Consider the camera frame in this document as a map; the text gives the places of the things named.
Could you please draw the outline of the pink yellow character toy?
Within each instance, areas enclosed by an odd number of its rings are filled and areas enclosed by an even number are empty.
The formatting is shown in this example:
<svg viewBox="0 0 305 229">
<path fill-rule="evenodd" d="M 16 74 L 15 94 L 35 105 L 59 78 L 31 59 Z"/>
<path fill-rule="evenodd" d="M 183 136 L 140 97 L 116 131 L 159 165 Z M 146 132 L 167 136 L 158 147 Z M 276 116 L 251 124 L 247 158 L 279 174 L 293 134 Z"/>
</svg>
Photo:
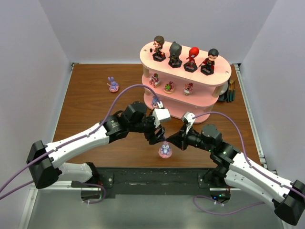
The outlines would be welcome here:
<svg viewBox="0 0 305 229">
<path fill-rule="evenodd" d="M 184 86 L 184 95 L 190 95 L 193 92 L 193 83 L 187 83 Z"/>
</svg>

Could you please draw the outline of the brown-haired hero figurine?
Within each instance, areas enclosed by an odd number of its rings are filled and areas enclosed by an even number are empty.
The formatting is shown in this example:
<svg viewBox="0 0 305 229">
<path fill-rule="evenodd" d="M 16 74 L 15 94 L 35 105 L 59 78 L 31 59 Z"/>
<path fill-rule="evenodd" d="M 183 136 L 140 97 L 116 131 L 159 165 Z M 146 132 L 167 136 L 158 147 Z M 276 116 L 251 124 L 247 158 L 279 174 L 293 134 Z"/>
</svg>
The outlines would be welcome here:
<svg viewBox="0 0 305 229">
<path fill-rule="evenodd" d="M 163 45 L 165 43 L 164 37 L 158 35 L 153 40 L 153 48 L 150 49 L 150 53 L 152 53 L 152 58 L 154 61 L 162 62 L 165 60 L 165 53 L 162 51 Z"/>
</svg>

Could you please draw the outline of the black-haired figurine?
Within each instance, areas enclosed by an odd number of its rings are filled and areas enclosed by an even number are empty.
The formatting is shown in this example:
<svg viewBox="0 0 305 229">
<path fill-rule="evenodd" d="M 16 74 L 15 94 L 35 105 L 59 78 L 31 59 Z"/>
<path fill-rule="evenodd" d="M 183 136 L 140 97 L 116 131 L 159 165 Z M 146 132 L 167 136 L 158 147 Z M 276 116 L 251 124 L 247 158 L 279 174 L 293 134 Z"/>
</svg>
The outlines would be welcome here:
<svg viewBox="0 0 305 229">
<path fill-rule="evenodd" d="M 219 51 L 217 49 L 210 49 L 207 58 L 199 65 L 201 73 L 205 75 L 214 74 L 215 60 L 218 56 Z"/>
</svg>

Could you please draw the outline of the red spider hero figurine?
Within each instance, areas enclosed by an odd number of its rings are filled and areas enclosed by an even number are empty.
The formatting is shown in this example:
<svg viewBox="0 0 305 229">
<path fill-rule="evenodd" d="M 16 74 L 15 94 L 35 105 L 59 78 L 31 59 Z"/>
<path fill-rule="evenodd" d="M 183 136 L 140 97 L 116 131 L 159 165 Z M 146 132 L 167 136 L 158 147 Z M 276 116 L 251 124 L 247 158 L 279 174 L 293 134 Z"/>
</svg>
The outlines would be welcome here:
<svg viewBox="0 0 305 229">
<path fill-rule="evenodd" d="M 199 48 L 198 47 L 192 47 L 189 50 L 188 57 L 186 58 L 188 61 L 183 65 L 184 70 L 187 72 L 195 72 L 197 70 L 197 64 L 195 62 L 195 58 L 199 54 Z"/>
</svg>

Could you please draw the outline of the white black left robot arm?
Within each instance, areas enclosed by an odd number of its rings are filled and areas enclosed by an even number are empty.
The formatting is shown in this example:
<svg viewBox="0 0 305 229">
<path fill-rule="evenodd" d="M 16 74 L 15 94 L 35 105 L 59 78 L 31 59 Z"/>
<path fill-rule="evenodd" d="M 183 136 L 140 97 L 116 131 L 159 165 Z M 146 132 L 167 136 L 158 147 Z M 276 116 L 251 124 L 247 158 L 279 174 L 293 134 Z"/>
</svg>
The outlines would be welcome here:
<svg viewBox="0 0 305 229">
<path fill-rule="evenodd" d="M 35 187 L 43 189 L 57 181 L 100 184 L 100 175 L 93 163 L 68 161 L 90 149 L 123 139 L 130 132 L 144 134 L 150 145 L 163 141 L 165 128 L 161 123 L 171 119 L 169 110 L 158 103 L 150 114 L 146 112 L 144 103 L 134 102 L 124 111 L 117 111 L 76 135 L 47 144 L 42 141 L 33 143 L 27 164 Z"/>
</svg>

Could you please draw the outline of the black bat-masked figurine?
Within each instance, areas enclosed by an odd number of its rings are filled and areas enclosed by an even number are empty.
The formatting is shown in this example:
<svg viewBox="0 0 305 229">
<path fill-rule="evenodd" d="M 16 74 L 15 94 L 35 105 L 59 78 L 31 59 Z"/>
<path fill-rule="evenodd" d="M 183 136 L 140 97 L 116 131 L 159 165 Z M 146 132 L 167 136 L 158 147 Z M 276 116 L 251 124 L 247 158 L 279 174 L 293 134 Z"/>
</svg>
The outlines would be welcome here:
<svg viewBox="0 0 305 229">
<path fill-rule="evenodd" d="M 168 64 L 172 68 L 179 68 L 182 65 L 182 61 L 180 60 L 180 55 L 182 53 L 182 46 L 177 42 L 173 42 L 169 48 L 169 62 Z"/>
</svg>

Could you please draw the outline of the pink donut toy green star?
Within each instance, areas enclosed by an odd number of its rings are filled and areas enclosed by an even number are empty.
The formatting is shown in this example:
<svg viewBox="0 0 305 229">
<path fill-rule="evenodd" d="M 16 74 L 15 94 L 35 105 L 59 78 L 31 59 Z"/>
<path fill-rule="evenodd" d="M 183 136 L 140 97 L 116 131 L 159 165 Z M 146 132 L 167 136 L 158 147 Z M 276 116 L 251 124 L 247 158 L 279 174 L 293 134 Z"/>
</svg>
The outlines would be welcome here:
<svg viewBox="0 0 305 229">
<path fill-rule="evenodd" d="M 172 93 L 175 91 L 175 84 L 174 84 L 174 82 L 169 81 L 169 82 L 164 86 L 163 91 L 164 91 L 166 94 L 172 94 Z"/>
</svg>

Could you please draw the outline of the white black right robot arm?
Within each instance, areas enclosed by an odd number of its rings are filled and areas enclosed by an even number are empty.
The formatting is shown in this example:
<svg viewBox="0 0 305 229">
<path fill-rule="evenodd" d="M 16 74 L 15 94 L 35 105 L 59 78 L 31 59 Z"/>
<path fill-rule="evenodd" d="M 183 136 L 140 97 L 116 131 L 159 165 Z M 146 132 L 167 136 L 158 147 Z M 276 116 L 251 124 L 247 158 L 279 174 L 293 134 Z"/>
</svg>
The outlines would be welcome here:
<svg viewBox="0 0 305 229">
<path fill-rule="evenodd" d="M 206 125 L 201 132 L 188 125 L 167 138 L 185 150 L 193 146 L 210 152 L 217 167 L 207 173 L 207 180 L 215 184 L 238 188 L 274 209 L 275 214 L 290 225 L 297 225 L 305 210 L 305 185 L 280 177 L 250 160 L 245 153 L 225 142 L 214 125 Z"/>
</svg>

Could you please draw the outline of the red white cake toy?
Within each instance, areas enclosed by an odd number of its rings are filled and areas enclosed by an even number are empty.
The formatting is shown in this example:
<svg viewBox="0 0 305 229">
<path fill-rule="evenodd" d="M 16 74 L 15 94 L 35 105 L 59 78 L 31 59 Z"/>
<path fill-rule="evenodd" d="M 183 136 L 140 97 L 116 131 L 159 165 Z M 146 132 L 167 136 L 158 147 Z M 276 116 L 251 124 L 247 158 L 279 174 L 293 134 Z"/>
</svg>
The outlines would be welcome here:
<svg viewBox="0 0 305 229">
<path fill-rule="evenodd" d="M 153 87 L 156 88 L 161 84 L 161 80 L 159 79 L 159 75 L 157 73 L 154 73 L 150 79 L 149 79 L 149 84 Z"/>
</svg>

